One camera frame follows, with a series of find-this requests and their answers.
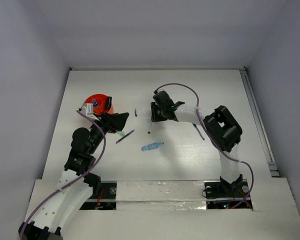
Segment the green correction tape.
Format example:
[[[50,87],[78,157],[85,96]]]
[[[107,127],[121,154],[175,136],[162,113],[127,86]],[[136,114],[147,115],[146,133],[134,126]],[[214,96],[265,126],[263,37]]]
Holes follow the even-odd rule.
[[[124,137],[126,134],[123,131],[118,131],[117,134],[119,134],[120,136]]]

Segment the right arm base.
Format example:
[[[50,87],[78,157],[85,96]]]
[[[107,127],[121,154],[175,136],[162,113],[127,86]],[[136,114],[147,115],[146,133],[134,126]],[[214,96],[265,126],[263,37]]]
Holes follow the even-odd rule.
[[[249,192],[248,183],[244,180],[239,187],[230,192],[222,189],[218,181],[208,181],[204,183],[204,189],[201,195],[206,199],[206,208],[208,210],[227,210],[227,209],[253,209]]]

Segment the blue gel pen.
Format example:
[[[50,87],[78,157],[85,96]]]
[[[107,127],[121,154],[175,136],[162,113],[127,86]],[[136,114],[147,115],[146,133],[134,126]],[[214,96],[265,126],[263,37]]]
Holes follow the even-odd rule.
[[[205,137],[204,137],[203,134],[200,132],[198,126],[197,126],[195,123],[193,123],[192,125],[193,125],[193,127],[195,128],[195,130],[197,131],[197,133],[198,133],[198,135],[200,136],[200,138],[204,141],[204,140],[205,140]]]

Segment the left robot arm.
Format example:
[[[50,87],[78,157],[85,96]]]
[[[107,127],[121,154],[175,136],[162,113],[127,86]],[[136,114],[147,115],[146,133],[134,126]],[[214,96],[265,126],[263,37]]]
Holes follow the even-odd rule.
[[[91,171],[99,163],[94,153],[107,143],[106,134],[120,132],[129,113],[102,113],[100,116],[77,113],[91,122],[90,128],[77,128],[72,134],[71,149],[55,190],[47,196],[21,224],[21,240],[61,240],[81,206],[90,197],[101,194],[100,176]]]

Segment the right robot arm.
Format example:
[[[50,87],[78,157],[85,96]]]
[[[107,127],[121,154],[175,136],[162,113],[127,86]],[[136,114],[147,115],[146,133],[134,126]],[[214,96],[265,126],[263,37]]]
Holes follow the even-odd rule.
[[[154,91],[150,107],[152,122],[170,120],[200,125],[219,152],[221,192],[225,196],[232,196],[238,191],[243,181],[238,159],[243,130],[227,107],[221,105],[211,114],[204,115],[198,106],[187,106],[182,101],[173,102],[164,90]]]

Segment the orange highlighter black body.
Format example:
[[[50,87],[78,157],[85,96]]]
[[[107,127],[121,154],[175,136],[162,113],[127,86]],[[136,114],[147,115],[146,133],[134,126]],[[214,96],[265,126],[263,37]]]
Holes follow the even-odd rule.
[[[106,101],[105,101],[105,110],[109,111],[112,107],[112,97],[107,96]]]

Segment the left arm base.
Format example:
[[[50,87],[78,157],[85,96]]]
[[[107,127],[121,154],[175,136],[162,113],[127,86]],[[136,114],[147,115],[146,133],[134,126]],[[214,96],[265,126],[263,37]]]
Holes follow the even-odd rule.
[[[94,193],[80,210],[116,210],[117,182],[102,181],[98,194]]]

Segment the black capped white marker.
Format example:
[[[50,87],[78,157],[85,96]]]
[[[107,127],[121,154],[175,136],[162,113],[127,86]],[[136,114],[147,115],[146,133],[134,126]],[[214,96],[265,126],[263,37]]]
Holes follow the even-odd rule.
[[[149,128],[148,128],[148,130],[147,130],[147,133],[148,133],[148,134],[151,134],[152,126],[153,126],[153,122],[151,122],[150,125],[149,125]]]

